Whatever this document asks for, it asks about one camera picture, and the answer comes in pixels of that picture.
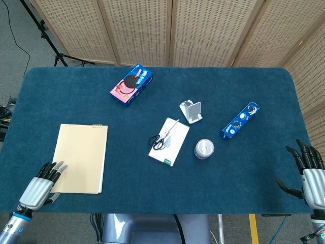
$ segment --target gray carpet floor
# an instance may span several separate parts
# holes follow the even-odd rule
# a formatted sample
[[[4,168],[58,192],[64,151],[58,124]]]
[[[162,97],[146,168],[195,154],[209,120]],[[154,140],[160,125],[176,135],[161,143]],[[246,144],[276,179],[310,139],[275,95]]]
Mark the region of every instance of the gray carpet floor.
[[[5,2],[10,10],[11,26],[17,43],[31,55],[27,70],[34,67],[53,66],[54,52],[48,43],[40,38],[39,30],[21,3],[18,0],[5,0]],[[13,41],[8,25],[7,10],[2,2],[0,2],[0,33],[0,105],[6,105],[10,95],[17,97],[19,94],[28,56],[18,49]],[[58,42],[48,31],[47,33],[59,51],[62,51]],[[73,62],[69,59],[66,59],[66,61],[71,66],[79,64],[79,62]],[[269,243],[280,226],[283,217],[262,217],[257,215],[256,218],[259,242],[262,244]],[[88,219],[89,214],[87,213],[36,212],[31,226],[19,243],[95,243],[95,233]],[[0,226],[4,225],[7,220],[8,213],[0,213]],[[218,237],[217,217],[211,216],[210,222],[212,231]],[[251,243],[248,215],[225,215],[223,216],[223,223],[226,244]],[[308,215],[293,215],[288,218],[273,243],[297,244],[300,243],[299,238],[301,236],[311,232],[312,227]]]

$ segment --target black cable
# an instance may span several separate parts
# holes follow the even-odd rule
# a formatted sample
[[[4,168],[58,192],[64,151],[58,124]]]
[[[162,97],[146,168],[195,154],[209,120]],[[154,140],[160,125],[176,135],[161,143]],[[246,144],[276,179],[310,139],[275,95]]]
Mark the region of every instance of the black cable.
[[[0,105],[0,119],[11,117],[12,112],[7,108]]]
[[[9,128],[9,123],[0,119],[0,129],[8,129],[8,128]]]
[[[181,236],[182,244],[186,244],[181,222],[179,222],[177,215],[174,215],[174,218],[175,218],[178,230],[179,230],[179,235]]]
[[[101,220],[102,220],[102,230],[104,232],[104,217],[103,217],[103,214],[101,213]]]
[[[93,223],[95,224],[97,232],[98,232],[99,243],[101,243],[101,241],[102,241],[102,239],[101,239],[101,231],[100,231],[100,229],[98,228],[98,225],[97,225],[96,214],[93,214],[92,218],[93,218]]]
[[[10,99],[11,99],[11,96],[9,96],[9,99],[8,99],[8,102],[7,102],[7,105],[6,105],[7,108],[9,108],[9,106],[10,106]]]
[[[96,220],[97,229],[99,231],[100,240],[102,240],[102,237],[103,237],[103,228],[102,228],[101,218],[102,217],[101,217],[100,213],[95,213],[95,220]]]
[[[8,6],[7,6],[7,4],[5,3],[4,0],[1,0],[1,1],[4,3],[4,5],[5,5],[6,8],[7,8],[7,12],[8,12],[8,23],[9,23],[10,31],[11,31],[12,37],[14,38],[15,44],[16,44],[16,46],[17,46],[19,49],[21,49],[22,51],[24,51],[24,52],[28,55],[28,61],[27,61],[26,68],[25,68],[25,71],[24,71],[24,76],[23,76],[23,77],[25,77],[25,73],[26,73],[26,70],[27,70],[27,67],[28,67],[28,64],[29,64],[29,60],[30,60],[30,54],[29,54],[27,51],[25,51],[23,48],[21,48],[21,47],[17,44],[17,42],[16,42],[16,38],[15,38],[15,35],[14,35],[14,33],[13,33],[13,31],[12,31],[12,28],[11,28],[11,23],[10,23],[10,14],[9,14]]]
[[[100,227],[101,227],[101,231],[100,231],[100,236],[101,236],[101,241],[103,239],[103,232],[104,232],[104,224],[102,222],[102,214],[99,214],[99,222],[100,222]]]
[[[89,221],[90,221],[90,223],[91,223],[93,229],[94,229],[95,232],[96,232],[97,243],[101,243],[101,241],[100,241],[100,235],[99,235],[99,233],[98,233],[98,229],[97,229],[97,227],[96,227],[96,225],[95,225],[95,223],[94,223],[94,220],[93,220],[93,213],[90,214]]]

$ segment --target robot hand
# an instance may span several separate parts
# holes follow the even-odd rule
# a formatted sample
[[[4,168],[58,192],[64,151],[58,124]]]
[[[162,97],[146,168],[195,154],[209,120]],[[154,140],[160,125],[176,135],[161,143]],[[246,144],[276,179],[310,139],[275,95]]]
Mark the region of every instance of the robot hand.
[[[311,222],[314,233],[301,237],[302,243],[316,237],[317,243],[325,243],[325,170],[320,153],[297,139],[301,155],[292,147],[286,149],[292,154],[300,172],[303,187],[302,191],[287,187],[280,179],[276,182],[285,192],[304,199],[305,203],[313,209]]]
[[[38,210],[43,205],[54,202],[60,193],[55,193],[52,197],[47,198],[56,181],[67,165],[62,166],[63,161],[59,163],[46,163],[28,184],[26,190],[19,199],[18,210],[28,208]]]
[[[277,183],[285,192],[304,199],[312,209],[325,209],[325,170],[320,153],[297,139],[300,154],[292,147],[286,149],[292,154],[303,181],[302,192],[287,187],[280,179]]]
[[[12,214],[5,228],[0,233],[1,244],[16,244],[32,219],[32,212],[45,204],[54,202],[59,193],[49,197],[50,191],[57,182],[67,165],[59,163],[46,163],[34,177],[19,199],[17,210]]]

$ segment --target black scissor handle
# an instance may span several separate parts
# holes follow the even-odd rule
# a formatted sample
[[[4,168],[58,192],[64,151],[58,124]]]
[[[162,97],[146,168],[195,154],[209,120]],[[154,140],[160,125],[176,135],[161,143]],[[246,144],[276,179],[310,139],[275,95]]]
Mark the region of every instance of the black scissor handle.
[[[153,149],[155,149],[155,150],[161,150],[161,149],[165,148],[164,147],[164,139],[162,138],[159,140],[159,138],[160,138],[160,136],[157,135],[157,136],[153,136],[149,139],[148,144],[150,146],[152,146]]]
[[[148,141],[148,145],[150,145],[150,146],[154,146],[155,143],[156,143],[156,141],[157,141],[159,138],[160,138],[159,135],[156,135],[156,136],[151,137],[151,138],[149,139],[149,141]]]

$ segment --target beige notebook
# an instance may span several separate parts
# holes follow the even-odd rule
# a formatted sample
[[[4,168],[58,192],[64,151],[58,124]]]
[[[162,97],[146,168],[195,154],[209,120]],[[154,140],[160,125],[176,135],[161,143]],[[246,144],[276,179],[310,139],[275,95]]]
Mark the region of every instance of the beige notebook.
[[[53,162],[68,167],[51,192],[101,193],[107,126],[61,124]]]

